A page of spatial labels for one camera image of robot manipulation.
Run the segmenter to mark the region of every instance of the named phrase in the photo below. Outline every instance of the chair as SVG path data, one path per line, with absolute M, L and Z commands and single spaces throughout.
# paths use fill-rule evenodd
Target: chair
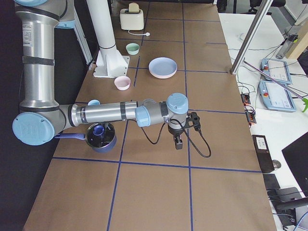
M 257 9 L 255 7 L 261 5 L 262 0 L 250 0 L 250 7 L 251 9 L 248 10 L 247 13 L 245 14 L 256 14 Z M 272 7 L 282 7 L 285 5 L 285 0 L 274 0 L 273 3 L 271 4 Z

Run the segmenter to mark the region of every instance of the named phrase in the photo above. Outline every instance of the plate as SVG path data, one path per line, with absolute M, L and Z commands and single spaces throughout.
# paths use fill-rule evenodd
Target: plate
M 177 63 L 166 57 L 153 59 L 149 64 L 149 71 L 156 78 L 170 78 L 177 68 Z

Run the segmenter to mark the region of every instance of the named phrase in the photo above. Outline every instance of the metal pole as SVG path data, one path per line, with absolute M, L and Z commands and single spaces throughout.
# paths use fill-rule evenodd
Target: metal pole
M 247 32 L 247 35 L 244 39 L 244 42 L 240 48 L 240 51 L 237 55 L 237 57 L 235 58 L 234 64 L 231 68 L 231 73 L 233 75 L 236 75 L 242 61 L 244 60 L 245 54 L 248 50 L 248 47 L 250 45 L 251 40 L 253 39 L 258 27 L 260 26 L 262 19 L 264 18 L 264 16 L 266 15 L 266 13 L 268 12 L 270 5 L 272 4 L 273 0 L 262 0 L 261 5 L 260 5 L 260 9 L 258 10 L 257 14 L 255 15 L 255 18 Z

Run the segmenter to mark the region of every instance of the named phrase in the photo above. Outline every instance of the white pole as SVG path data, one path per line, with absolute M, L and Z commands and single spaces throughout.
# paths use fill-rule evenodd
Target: white pole
M 107 0 L 87 0 L 89 12 L 100 46 L 101 58 L 98 58 L 96 77 L 125 76 L 129 57 L 122 56 L 116 49 L 116 41 L 112 28 Z

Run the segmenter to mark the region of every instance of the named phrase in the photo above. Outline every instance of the light blue joint cap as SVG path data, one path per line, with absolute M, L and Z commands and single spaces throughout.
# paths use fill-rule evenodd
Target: light blue joint cap
M 58 29 L 73 29 L 74 27 L 75 27 L 75 20 L 59 22 L 59 24 L 56 26 L 56 28 Z
M 135 109 L 137 124 L 139 127 L 148 127 L 151 124 L 151 118 L 148 109 L 140 106 Z
M 54 127 L 44 116 L 34 112 L 19 114 L 13 121 L 15 136 L 25 144 L 41 145 L 54 137 Z
M 47 2 L 48 0 L 14 0 L 17 4 L 22 6 L 39 6 Z
M 185 114 L 188 112 L 188 99 L 182 93 L 173 93 L 167 99 L 167 107 L 176 114 Z

